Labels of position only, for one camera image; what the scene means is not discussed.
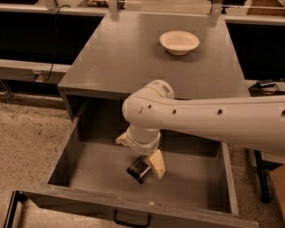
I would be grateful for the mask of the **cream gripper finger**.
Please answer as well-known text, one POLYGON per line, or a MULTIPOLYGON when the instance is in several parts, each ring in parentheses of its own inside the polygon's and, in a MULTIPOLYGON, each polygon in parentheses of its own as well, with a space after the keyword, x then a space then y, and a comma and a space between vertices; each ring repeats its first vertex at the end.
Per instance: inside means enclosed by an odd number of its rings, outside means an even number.
POLYGON ((160 180, 165 173, 165 164, 160 149, 157 149, 149 157, 147 157, 146 162, 152 169, 157 179, 160 180))
POLYGON ((116 144, 127 146, 126 135, 124 133, 116 139, 116 144))

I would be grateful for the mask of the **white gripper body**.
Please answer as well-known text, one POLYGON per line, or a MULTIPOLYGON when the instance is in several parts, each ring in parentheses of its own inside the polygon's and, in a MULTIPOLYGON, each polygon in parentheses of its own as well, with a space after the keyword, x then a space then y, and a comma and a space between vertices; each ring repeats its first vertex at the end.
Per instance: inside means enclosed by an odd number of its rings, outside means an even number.
POLYGON ((159 129, 140 128, 130 125, 125 132, 125 143, 140 155, 149 156, 159 148, 159 129))

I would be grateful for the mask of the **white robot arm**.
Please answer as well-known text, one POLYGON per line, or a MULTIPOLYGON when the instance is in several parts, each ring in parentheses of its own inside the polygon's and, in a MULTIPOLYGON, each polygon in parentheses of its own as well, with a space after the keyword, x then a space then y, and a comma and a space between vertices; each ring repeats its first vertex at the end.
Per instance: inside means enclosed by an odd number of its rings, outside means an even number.
POLYGON ((159 179, 162 129, 285 157, 285 96, 177 100, 170 84, 155 80, 127 97, 122 113, 129 127, 116 143, 144 156, 159 179))

